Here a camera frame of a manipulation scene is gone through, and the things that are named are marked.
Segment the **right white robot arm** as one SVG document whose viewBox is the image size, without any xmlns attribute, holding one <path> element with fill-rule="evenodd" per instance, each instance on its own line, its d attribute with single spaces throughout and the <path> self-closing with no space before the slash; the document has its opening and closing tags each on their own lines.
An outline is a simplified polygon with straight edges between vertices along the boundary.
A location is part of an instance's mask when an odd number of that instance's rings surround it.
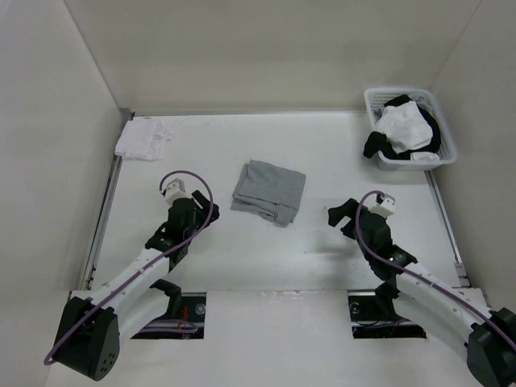
<svg viewBox="0 0 516 387">
<path fill-rule="evenodd" d="M 348 221 L 341 233 L 356 241 L 372 272 L 381 280 L 374 310 L 386 319 L 404 318 L 429 331 L 466 363 L 483 386 L 515 382 L 515 314 L 470 300 L 439 280 L 416 257 L 397 246 L 387 219 L 395 200 L 373 190 L 373 207 L 348 199 L 327 211 L 328 224 Z"/>
</svg>

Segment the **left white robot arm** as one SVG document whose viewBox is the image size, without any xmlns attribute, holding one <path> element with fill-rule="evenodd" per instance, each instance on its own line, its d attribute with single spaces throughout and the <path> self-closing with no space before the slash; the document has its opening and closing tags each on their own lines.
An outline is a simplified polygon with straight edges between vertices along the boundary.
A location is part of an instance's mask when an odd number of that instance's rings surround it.
<svg viewBox="0 0 516 387">
<path fill-rule="evenodd" d="M 167 220 L 116 278 L 64 306 L 46 365 L 59 363 L 93 381 L 114 367 L 123 343 L 160 318 L 181 312 L 181 289 L 165 277 L 186 257 L 193 239 L 219 218 L 211 195 L 196 190 L 171 200 Z"/>
</svg>

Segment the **grey tank top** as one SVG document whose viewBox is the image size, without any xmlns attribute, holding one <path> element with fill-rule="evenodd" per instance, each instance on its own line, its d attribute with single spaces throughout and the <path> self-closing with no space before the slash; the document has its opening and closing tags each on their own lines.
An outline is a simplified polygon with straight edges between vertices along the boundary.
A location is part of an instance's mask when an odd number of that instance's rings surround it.
<svg viewBox="0 0 516 387">
<path fill-rule="evenodd" d="M 298 214 L 305 184 L 303 173 L 250 160 L 242 167 L 231 209 L 287 227 Z"/>
</svg>

